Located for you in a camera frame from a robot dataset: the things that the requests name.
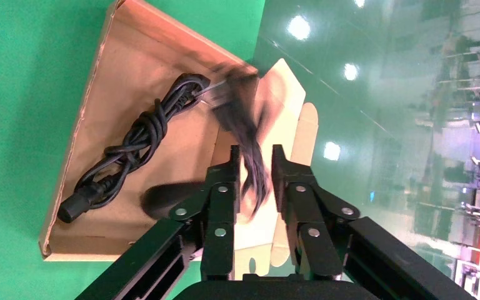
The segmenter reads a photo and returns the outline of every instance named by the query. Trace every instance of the green mat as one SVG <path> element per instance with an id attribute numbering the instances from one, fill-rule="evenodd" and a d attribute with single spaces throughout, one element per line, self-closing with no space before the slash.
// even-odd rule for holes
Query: green mat
<path id="1" fill-rule="evenodd" d="M 0 1 L 0 299 L 71 299 L 109 265 L 42 262 L 37 238 L 111 2 Z M 264 0 L 151 2 L 251 59 Z"/>

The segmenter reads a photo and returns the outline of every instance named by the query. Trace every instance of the green floor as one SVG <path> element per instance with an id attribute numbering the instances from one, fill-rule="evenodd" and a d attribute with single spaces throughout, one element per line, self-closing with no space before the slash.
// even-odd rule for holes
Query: green floor
<path id="1" fill-rule="evenodd" d="M 110 2 L 0 1 L 0 299 L 71 299 L 109 265 L 42 262 L 37 236 Z M 319 111 L 323 187 L 451 276 L 426 241 L 469 231 L 436 207 L 466 200 L 480 158 L 473 95 L 450 82 L 480 75 L 453 56 L 480 49 L 480 0 L 150 2 L 262 71 L 285 58 Z"/>
<path id="2" fill-rule="evenodd" d="M 109 265 L 42 262 L 37 238 L 111 2 L 0 1 L 0 299 L 72 299 Z M 252 58 L 263 0 L 151 2 Z"/>

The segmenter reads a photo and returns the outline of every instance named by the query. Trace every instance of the metal screw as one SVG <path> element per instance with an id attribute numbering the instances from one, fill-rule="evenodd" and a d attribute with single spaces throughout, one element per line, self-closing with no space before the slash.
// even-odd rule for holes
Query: metal screw
<path id="1" fill-rule="evenodd" d="M 344 214 L 354 214 L 354 211 L 348 207 L 344 207 L 341 209 L 341 211 L 344 213 Z"/>
<path id="2" fill-rule="evenodd" d="M 178 208 L 178 209 L 176 209 L 176 214 L 178 216 L 183 216 L 183 215 L 187 214 L 187 210 L 184 209 L 184 208 Z"/>
<path id="3" fill-rule="evenodd" d="M 310 228 L 310 229 L 308 229 L 308 234 L 310 234 L 310 236 L 313 236 L 314 238 L 316 238 L 316 237 L 319 236 L 319 230 L 317 230 L 315 228 Z"/>
<path id="4" fill-rule="evenodd" d="M 227 231 L 225 231 L 223 228 L 218 228 L 214 231 L 215 236 L 224 236 L 226 233 Z"/>

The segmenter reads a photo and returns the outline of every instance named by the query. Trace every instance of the cardboard box flap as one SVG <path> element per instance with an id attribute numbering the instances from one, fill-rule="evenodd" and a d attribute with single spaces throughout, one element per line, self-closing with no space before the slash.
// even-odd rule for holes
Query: cardboard box flap
<path id="1" fill-rule="evenodd" d="M 74 129 L 76 129 L 79 123 L 83 120 L 83 111 L 84 111 L 85 102 L 87 101 L 89 92 L 91 91 L 91 85 L 93 84 L 94 76 L 96 74 L 98 64 L 100 63 L 100 57 L 102 56 L 102 51 L 104 50 L 104 45 L 106 43 L 106 38 L 108 36 L 109 29 L 111 28 L 111 24 L 113 23 L 113 17 L 115 15 L 115 11 L 117 7 L 123 2 L 124 0 L 118 0 L 112 3 L 106 11 L 106 19 L 104 21 L 104 25 L 102 26 L 101 35 L 99 39 L 99 46 L 96 49 L 94 60 L 91 66 L 91 71 L 89 72 L 89 76 L 87 78 L 87 86 L 85 88 L 84 96 L 82 97 L 82 102 L 80 104 L 80 111 L 78 112 L 78 117 L 76 118 L 73 125 L 73 132 L 74 132 Z M 59 183 L 64 180 L 66 169 L 69 164 L 69 157 L 71 156 L 73 146 L 74 146 L 74 136 L 71 136 L 69 139 L 69 144 L 67 146 L 67 151 L 66 151 L 67 155 L 64 158 L 64 161 L 62 164 L 62 170 L 60 171 L 60 174 L 58 176 L 57 181 Z M 43 223 L 43 227 L 39 234 L 38 243 L 39 243 L 39 247 L 41 248 L 41 253 L 44 257 L 48 256 L 51 252 L 49 248 L 49 236 L 51 234 L 51 229 L 56 220 L 56 213 L 58 212 L 58 207 L 59 207 L 58 199 L 61 199 L 62 191 L 63 191 L 62 186 L 57 188 L 54 191 L 54 196 L 52 197 L 52 201 L 49 205 L 49 210 L 48 210 L 47 216 L 45 217 L 45 222 Z"/>

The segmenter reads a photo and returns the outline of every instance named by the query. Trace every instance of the black plastic part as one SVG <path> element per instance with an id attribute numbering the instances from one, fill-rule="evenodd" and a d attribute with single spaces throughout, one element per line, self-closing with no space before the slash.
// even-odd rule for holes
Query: black plastic part
<path id="1" fill-rule="evenodd" d="M 361 286 L 345 281 L 261 279 L 201 281 L 187 287 L 174 300 L 378 300 Z"/>
<path id="2" fill-rule="evenodd" d="M 348 223 L 349 277 L 381 299 L 474 299 L 368 217 Z"/>
<path id="3" fill-rule="evenodd" d="M 73 222 L 82 213 L 88 211 L 92 203 L 102 199 L 104 191 L 104 186 L 96 182 L 81 187 L 62 202 L 58 209 L 58 218 L 65 223 Z"/>
<path id="4" fill-rule="evenodd" d="M 188 268 L 194 245 L 184 224 L 162 219 L 76 299 L 162 299 Z"/>
<path id="5" fill-rule="evenodd" d="M 142 210 L 153 219 L 167 218 L 170 210 L 196 194 L 204 182 L 179 182 L 150 187 L 142 197 Z"/>
<path id="6" fill-rule="evenodd" d="M 202 280 L 234 278 L 234 224 L 238 212 L 235 182 L 214 186 L 208 208 L 205 248 L 201 258 Z"/>

